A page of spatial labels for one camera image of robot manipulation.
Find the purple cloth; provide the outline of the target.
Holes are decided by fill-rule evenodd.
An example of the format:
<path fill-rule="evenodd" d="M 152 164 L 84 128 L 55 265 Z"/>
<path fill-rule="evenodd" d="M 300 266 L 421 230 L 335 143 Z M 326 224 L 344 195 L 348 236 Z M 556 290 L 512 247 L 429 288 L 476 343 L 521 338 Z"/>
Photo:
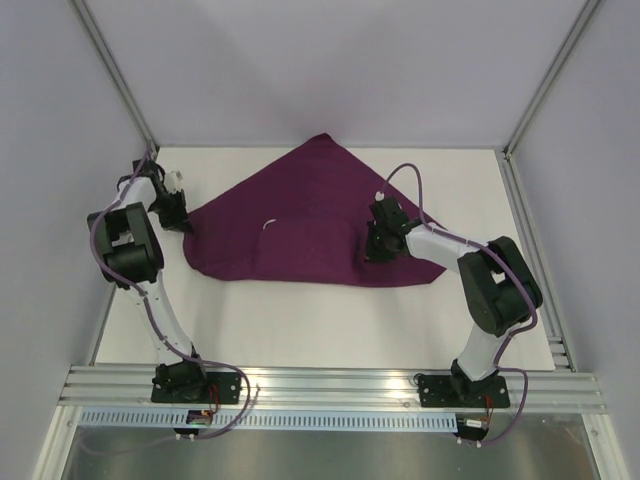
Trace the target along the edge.
<path fill-rule="evenodd" d="M 190 212 L 186 262 L 223 281 L 430 284 L 443 267 L 408 256 L 365 258 L 369 206 L 383 183 L 328 134 L 317 135 Z"/>

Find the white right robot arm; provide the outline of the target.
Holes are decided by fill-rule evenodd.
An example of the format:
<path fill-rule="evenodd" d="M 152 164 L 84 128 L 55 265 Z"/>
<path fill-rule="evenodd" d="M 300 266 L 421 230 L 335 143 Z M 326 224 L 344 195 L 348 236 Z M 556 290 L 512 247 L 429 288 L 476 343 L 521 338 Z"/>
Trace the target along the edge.
<path fill-rule="evenodd" d="M 396 198 L 381 193 L 370 211 L 368 260 L 382 263 L 403 255 L 459 275 L 474 325 L 445 389 L 459 403 L 475 404 L 498 384 L 498 363 L 512 339 L 538 323 L 543 296 L 519 248 L 509 237 L 481 243 L 422 217 L 412 219 Z"/>

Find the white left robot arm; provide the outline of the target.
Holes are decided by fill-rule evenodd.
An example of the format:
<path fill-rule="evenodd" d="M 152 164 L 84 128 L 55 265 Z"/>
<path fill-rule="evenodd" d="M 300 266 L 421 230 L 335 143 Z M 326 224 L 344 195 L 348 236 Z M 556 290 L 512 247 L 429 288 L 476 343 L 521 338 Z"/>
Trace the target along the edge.
<path fill-rule="evenodd" d="M 153 160 L 136 160 L 133 173 L 119 179 L 114 201 L 87 217 L 91 252 L 102 275 L 134 301 L 147 323 L 157 358 L 151 396 L 156 403 L 195 403 L 210 386 L 169 301 L 164 256 L 149 219 L 154 213 L 165 230 L 192 231 L 180 179 Z"/>

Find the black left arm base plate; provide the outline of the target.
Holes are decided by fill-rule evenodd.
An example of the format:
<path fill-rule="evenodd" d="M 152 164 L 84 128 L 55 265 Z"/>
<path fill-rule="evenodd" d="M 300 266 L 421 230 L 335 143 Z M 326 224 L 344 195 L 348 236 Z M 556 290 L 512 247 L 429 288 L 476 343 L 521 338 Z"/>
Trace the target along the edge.
<path fill-rule="evenodd" d="M 206 372 L 204 376 L 169 376 L 153 380 L 151 402 L 157 404 L 237 405 L 241 377 L 232 372 Z"/>

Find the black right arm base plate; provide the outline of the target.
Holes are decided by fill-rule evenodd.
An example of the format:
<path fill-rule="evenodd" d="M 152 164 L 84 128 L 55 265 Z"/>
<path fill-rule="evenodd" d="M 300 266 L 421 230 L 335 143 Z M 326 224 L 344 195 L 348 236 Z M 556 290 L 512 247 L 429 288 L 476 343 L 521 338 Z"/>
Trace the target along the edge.
<path fill-rule="evenodd" d="M 413 380 L 423 408 L 506 409 L 511 406 L 506 380 L 497 373 L 479 381 L 452 374 L 418 373 Z"/>

